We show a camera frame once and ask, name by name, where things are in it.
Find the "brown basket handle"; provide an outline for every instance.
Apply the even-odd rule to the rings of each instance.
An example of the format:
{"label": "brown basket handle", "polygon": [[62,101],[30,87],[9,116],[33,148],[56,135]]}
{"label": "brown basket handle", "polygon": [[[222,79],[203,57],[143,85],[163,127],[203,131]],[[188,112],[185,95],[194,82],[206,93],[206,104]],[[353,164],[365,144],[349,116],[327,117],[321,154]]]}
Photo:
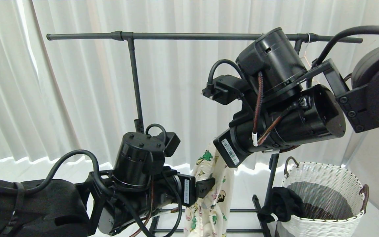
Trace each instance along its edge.
{"label": "brown basket handle", "polygon": [[296,168],[299,167],[299,163],[296,161],[296,159],[293,158],[293,156],[289,156],[289,157],[286,159],[286,163],[285,163],[285,176],[286,176],[286,177],[289,177],[289,173],[288,173],[288,164],[289,164],[289,160],[293,160],[293,162],[295,162],[295,164],[296,164]]}
{"label": "brown basket handle", "polygon": [[368,198],[369,198],[369,186],[367,184],[364,184],[364,187],[359,191],[359,194],[365,194],[364,197],[364,203],[362,204],[361,210],[364,210],[364,213],[366,213],[366,206],[368,204]]}

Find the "curtain fold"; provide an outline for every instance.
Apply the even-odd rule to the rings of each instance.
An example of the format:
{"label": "curtain fold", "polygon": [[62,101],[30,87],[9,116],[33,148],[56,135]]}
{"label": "curtain fold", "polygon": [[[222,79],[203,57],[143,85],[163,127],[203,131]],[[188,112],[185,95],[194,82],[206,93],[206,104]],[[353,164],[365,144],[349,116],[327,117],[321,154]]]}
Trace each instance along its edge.
{"label": "curtain fold", "polygon": [[[137,118],[126,42],[46,40],[46,34],[115,30],[177,33],[334,35],[379,24],[379,1],[0,1],[0,158],[56,159],[82,148],[100,163],[115,161],[123,134]],[[379,46],[337,44],[329,57],[342,75]],[[248,41],[136,40],[144,124],[160,123],[181,139],[170,165],[193,165],[206,144],[227,129],[241,103],[223,106],[200,95],[213,63],[235,60]],[[304,45],[309,63],[325,42]],[[219,66],[215,75],[236,72]],[[327,85],[322,76],[315,78]],[[340,164],[352,133],[291,151],[299,160]],[[244,162],[254,168],[269,154]]]}

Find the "barcode label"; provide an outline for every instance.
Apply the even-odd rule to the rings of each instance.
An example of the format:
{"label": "barcode label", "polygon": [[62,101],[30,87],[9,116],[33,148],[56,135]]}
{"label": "barcode label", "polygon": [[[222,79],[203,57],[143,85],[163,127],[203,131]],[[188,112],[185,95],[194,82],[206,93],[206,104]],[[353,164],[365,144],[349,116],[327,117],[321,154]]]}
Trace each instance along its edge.
{"label": "barcode label", "polygon": [[221,143],[223,144],[223,147],[226,149],[227,153],[229,154],[230,158],[232,159],[233,163],[236,165],[239,163],[239,159],[238,157],[236,156],[235,152],[233,151],[232,147],[230,146],[229,142],[227,141],[227,139],[223,139],[221,141]]}
{"label": "barcode label", "polygon": [[184,203],[189,204],[190,203],[190,180],[185,179],[184,180]]}

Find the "wicker basket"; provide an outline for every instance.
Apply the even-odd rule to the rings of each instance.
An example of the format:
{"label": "wicker basket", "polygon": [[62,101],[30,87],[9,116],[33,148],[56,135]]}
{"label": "wicker basket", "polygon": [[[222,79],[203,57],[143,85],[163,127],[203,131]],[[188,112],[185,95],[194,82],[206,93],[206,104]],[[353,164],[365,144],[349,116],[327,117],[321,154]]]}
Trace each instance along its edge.
{"label": "wicker basket", "polygon": [[[295,165],[287,171],[291,159]],[[336,165],[298,163],[289,157],[282,186],[302,198],[305,215],[278,222],[277,237],[350,237],[366,213],[368,185]]]}

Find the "patterned cloth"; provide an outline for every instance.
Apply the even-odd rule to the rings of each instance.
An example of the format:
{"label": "patterned cloth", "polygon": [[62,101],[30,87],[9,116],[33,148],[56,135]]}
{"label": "patterned cloth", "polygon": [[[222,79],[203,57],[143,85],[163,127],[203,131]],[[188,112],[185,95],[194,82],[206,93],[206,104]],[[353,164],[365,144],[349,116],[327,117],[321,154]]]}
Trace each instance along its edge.
{"label": "patterned cloth", "polygon": [[226,237],[235,174],[211,142],[197,160],[192,175],[196,181],[214,177],[212,190],[205,198],[185,210],[184,235],[189,237]]}

